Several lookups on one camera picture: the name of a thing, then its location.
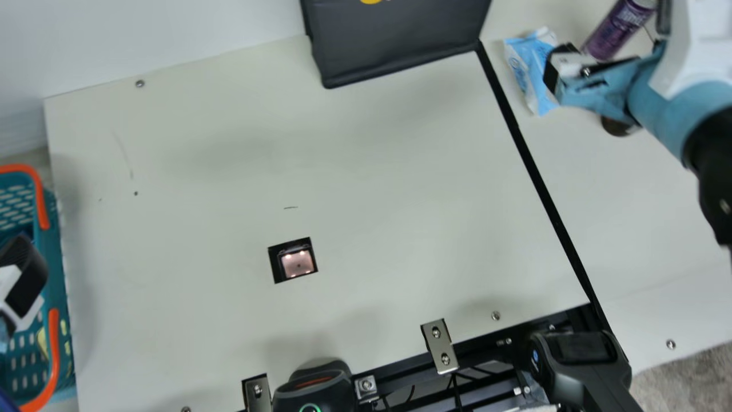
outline purple spray can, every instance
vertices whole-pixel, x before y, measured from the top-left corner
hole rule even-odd
[[[618,0],[582,50],[598,60],[609,60],[656,11],[655,0]]]

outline screw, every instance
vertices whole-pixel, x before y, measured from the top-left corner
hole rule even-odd
[[[363,389],[365,391],[370,391],[371,388],[373,388],[373,384],[371,383],[370,380],[364,379],[361,381],[361,389]]]

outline floor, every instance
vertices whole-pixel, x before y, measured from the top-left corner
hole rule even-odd
[[[44,185],[52,186],[51,163],[45,148],[0,161],[0,164],[7,163],[31,164]],[[645,412],[730,411],[732,343],[643,371],[633,378],[631,393]],[[66,406],[54,410],[75,410],[71,404]]]

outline blue plastic bag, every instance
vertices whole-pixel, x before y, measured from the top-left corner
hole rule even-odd
[[[558,106],[544,85],[547,56],[556,46],[556,35],[547,27],[524,38],[504,40],[506,61],[523,92],[526,105],[539,116]]]

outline green light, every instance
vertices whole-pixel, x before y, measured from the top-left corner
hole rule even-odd
[[[314,403],[306,403],[306,404],[304,404],[302,406],[302,408],[300,408],[300,412],[303,412],[305,410],[305,408],[307,408],[308,406],[310,406],[311,408],[315,409],[315,412],[321,412],[320,408],[316,404],[314,404]]]

